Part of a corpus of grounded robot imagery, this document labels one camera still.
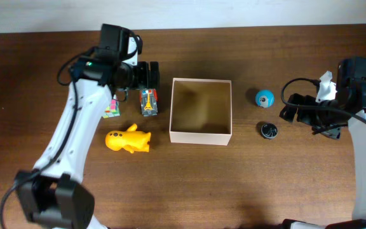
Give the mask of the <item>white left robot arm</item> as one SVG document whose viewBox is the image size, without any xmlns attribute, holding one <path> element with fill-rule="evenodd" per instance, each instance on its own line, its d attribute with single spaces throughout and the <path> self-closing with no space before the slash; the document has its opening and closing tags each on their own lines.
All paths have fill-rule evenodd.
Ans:
<svg viewBox="0 0 366 229">
<path fill-rule="evenodd" d="M 106 62 L 80 58 L 69 69 L 64 112 L 30 172 L 20 171 L 14 190 L 25 218 L 43 228 L 103 228 L 95 199 L 82 185 L 86 157 L 115 90 L 159 87 L 157 62 Z"/>
</svg>

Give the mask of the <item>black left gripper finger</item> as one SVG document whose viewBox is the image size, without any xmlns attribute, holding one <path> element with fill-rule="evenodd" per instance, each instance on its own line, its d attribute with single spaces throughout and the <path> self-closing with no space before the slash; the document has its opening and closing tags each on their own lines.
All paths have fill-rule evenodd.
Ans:
<svg viewBox="0 0 366 229">
<path fill-rule="evenodd" d="M 159 73 L 159 63 L 150 62 L 150 85 L 153 89 L 159 88 L 160 73 Z"/>
<path fill-rule="evenodd" d="M 149 64 L 147 62 L 141 62 L 140 63 L 140 69 L 141 69 L 141 88 L 149 88 L 150 86 L 150 69 Z"/>
</svg>

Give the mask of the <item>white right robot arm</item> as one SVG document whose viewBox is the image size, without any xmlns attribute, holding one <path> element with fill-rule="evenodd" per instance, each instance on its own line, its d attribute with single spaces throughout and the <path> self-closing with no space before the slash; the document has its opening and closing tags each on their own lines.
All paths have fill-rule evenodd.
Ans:
<svg viewBox="0 0 366 229">
<path fill-rule="evenodd" d="M 334 98 L 294 94 L 283 99 L 280 116 L 287 121 L 297 118 L 315 132 L 327 132 L 346 126 L 354 149 L 356 199 L 350 221 L 329 224 L 329 228 L 366 228 L 366 87 L 344 87 Z"/>
</svg>

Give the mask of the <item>red grey toy truck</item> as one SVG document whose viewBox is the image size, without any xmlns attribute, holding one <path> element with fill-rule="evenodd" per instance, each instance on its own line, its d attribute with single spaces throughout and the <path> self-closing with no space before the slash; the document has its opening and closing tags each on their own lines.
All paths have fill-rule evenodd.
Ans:
<svg viewBox="0 0 366 229">
<path fill-rule="evenodd" d="M 158 96 L 155 89 L 144 89 L 140 93 L 140 107 L 143 116 L 156 116 L 158 114 Z"/>
</svg>

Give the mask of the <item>colourful puzzle cube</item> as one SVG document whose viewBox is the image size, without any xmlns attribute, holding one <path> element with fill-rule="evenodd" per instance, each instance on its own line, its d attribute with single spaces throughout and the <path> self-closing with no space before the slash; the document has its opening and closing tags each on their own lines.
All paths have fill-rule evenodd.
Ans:
<svg viewBox="0 0 366 229">
<path fill-rule="evenodd" d="M 120 116 L 119 112 L 119 102 L 116 99 L 112 99 L 111 103 L 107 106 L 102 115 L 103 118 L 113 118 Z"/>
</svg>

